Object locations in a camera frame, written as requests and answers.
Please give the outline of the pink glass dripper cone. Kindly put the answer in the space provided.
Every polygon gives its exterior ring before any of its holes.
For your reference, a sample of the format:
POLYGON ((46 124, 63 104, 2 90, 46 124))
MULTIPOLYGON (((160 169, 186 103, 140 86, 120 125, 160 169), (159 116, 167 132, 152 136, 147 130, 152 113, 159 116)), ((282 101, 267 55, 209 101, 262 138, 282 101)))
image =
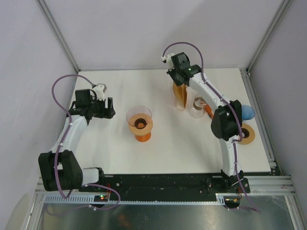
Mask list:
POLYGON ((137 129, 144 129, 152 121, 152 112, 143 105, 132 107, 126 114, 128 124, 137 129))

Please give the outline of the orange glass beaker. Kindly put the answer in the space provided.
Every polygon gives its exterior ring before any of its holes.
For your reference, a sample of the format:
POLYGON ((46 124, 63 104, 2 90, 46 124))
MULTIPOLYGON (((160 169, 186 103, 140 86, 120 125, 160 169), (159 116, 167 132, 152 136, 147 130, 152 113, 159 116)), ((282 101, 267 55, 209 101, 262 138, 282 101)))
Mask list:
POLYGON ((151 132, 141 136, 135 135, 135 138, 139 142, 147 142, 151 138, 151 132))

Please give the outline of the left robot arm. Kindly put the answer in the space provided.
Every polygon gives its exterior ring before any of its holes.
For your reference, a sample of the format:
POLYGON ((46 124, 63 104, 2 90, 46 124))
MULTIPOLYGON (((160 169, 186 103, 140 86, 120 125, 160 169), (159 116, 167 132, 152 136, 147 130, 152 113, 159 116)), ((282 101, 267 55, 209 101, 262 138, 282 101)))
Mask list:
POLYGON ((104 84, 75 91, 75 100, 57 142, 49 152, 38 157, 46 191, 80 189, 86 184, 97 192, 105 188, 103 170, 99 167, 82 168, 74 155, 92 118, 111 119, 116 114, 113 99, 105 97, 105 91, 104 84))

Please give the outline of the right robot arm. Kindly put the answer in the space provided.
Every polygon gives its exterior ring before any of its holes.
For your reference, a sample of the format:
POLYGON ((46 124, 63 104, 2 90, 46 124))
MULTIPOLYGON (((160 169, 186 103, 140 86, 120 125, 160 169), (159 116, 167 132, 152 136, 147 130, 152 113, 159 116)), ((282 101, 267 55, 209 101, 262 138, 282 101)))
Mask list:
POLYGON ((238 188, 237 143, 242 141, 242 105, 240 101, 227 100, 209 81, 199 65, 191 65, 188 56, 182 52, 161 57, 167 64, 167 74, 177 86, 186 85, 197 92, 213 111, 211 131, 219 139, 222 153, 221 186, 226 192, 238 188))

